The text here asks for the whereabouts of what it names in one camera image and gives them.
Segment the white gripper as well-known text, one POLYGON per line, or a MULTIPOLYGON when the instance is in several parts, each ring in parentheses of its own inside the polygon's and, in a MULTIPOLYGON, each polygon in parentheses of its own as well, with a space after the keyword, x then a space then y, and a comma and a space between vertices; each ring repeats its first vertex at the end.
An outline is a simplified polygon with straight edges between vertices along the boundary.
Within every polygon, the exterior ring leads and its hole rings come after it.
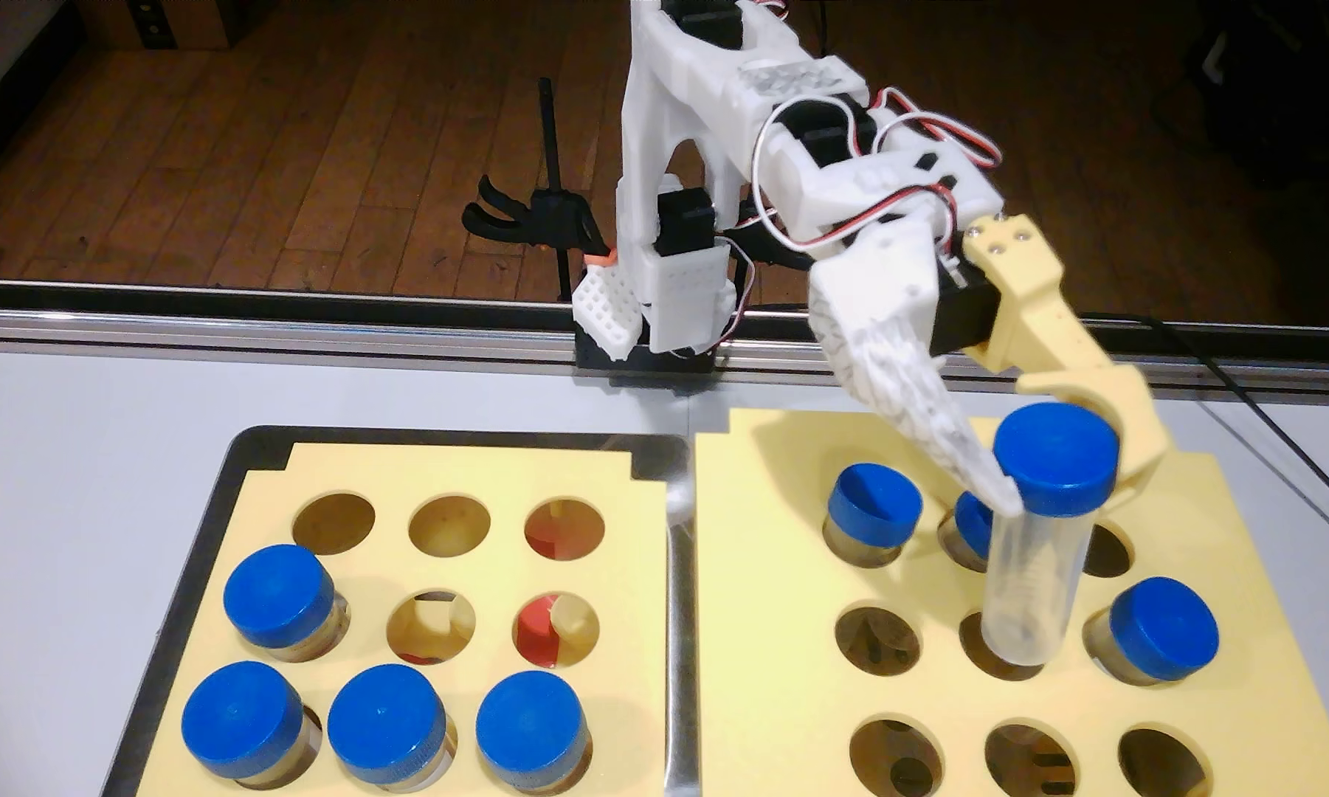
POLYGON ((755 214, 755 256, 807 274, 841 387, 995 517, 1025 514, 1015 480, 979 444, 932 353, 966 349, 993 373, 1018 371, 1019 395, 1100 414, 1120 444, 1103 505, 1115 511, 1150 485, 1170 430, 1142 371, 1114 363, 1069 306, 1063 263, 1035 221, 994 214, 1003 197, 986 167, 999 159, 960 143, 832 143, 820 155, 759 143, 767 210, 755 214))

